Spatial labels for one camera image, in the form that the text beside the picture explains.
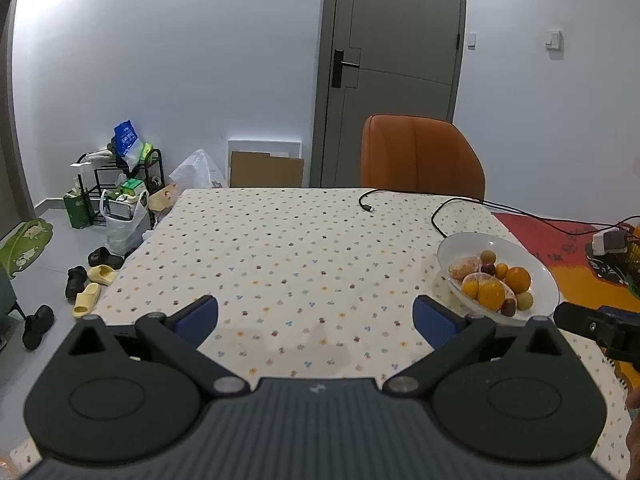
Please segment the person's right hand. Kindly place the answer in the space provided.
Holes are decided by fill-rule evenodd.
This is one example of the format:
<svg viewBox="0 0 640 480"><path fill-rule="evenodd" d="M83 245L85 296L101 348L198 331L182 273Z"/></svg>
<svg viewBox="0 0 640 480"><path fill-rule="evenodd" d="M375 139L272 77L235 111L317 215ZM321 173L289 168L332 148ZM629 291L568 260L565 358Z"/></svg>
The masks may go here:
<svg viewBox="0 0 640 480"><path fill-rule="evenodd" d="M627 398L627 408L639 411L640 396L639 390L634 390ZM627 437L626 445L630 455L630 467L627 480L638 480L640 478L640 417L636 415L632 422Z"/></svg>

